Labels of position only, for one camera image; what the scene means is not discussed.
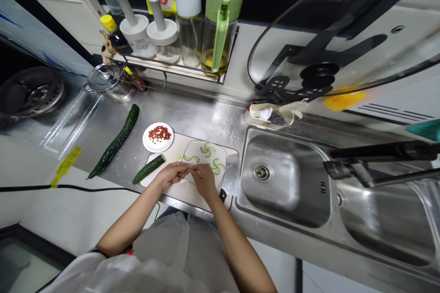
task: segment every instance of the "white shirt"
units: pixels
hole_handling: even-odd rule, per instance
[[[214,226],[182,212],[133,242],[133,255],[76,258],[42,292],[239,292]]]

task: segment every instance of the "faucet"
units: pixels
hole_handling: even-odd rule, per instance
[[[440,143],[428,144],[414,140],[406,142],[375,144],[330,151],[331,161],[324,162],[327,173],[333,179],[356,177],[365,188],[377,188],[385,185],[414,181],[440,175],[440,168],[391,176],[374,180],[367,170],[368,163],[393,161],[414,161],[437,159]]]

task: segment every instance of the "cutting board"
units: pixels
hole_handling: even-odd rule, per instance
[[[144,178],[141,181],[141,185],[147,187],[156,177],[156,175],[161,171],[169,163],[175,163],[176,161],[180,161],[183,158],[183,154],[189,144],[189,142],[197,140],[193,137],[188,137],[181,134],[174,134],[173,144],[164,152],[154,153],[150,155],[148,158],[148,163],[152,161],[154,158],[159,156],[161,153],[165,156],[165,163],[162,164],[158,169],[152,172],[149,176]],[[226,148],[222,146],[226,151],[226,158],[237,151]],[[217,187],[217,192],[220,194],[221,184]],[[196,186],[189,182],[186,179],[182,179],[179,183],[173,184],[166,192],[165,195],[183,201],[187,204],[194,205],[196,207],[202,208],[207,211],[211,211],[208,204],[205,202],[205,199],[198,193]]]

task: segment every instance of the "person's left hand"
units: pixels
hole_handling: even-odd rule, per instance
[[[162,190],[166,190],[174,183],[180,182],[185,177],[188,168],[189,165],[181,162],[168,164],[156,175],[154,181],[162,187]]]

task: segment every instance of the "sponge holder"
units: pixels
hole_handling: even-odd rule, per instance
[[[257,111],[261,111],[267,107],[271,107],[273,109],[273,114],[281,114],[287,122],[287,125],[274,125],[271,124],[268,120],[263,120],[260,118],[255,117],[255,113]],[[288,110],[284,112],[279,111],[280,106],[270,104],[270,103],[262,103],[262,104],[252,104],[248,111],[244,114],[244,122],[248,125],[256,126],[258,128],[267,129],[267,130],[280,130],[282,128],[285,128],[287,126],[290,126],[293,123],[293,120],[295,118],[295,114]]]

